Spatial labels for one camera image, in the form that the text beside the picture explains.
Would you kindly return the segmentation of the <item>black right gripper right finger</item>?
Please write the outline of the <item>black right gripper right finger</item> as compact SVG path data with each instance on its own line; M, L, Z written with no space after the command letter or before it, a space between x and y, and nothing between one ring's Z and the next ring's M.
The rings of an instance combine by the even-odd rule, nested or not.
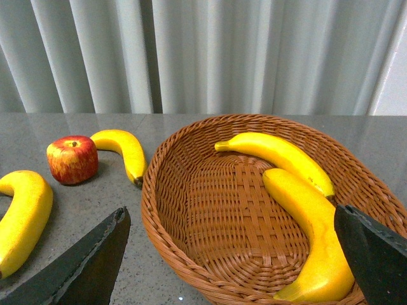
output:
M368 304L406 304L406 238L351 205L338 205L334 227Z

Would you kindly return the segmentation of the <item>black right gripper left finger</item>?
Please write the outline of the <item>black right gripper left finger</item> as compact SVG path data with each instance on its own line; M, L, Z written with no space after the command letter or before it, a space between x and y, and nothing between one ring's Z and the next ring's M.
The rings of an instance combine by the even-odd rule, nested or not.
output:
M1 304L109 304L130 225L117 209Z

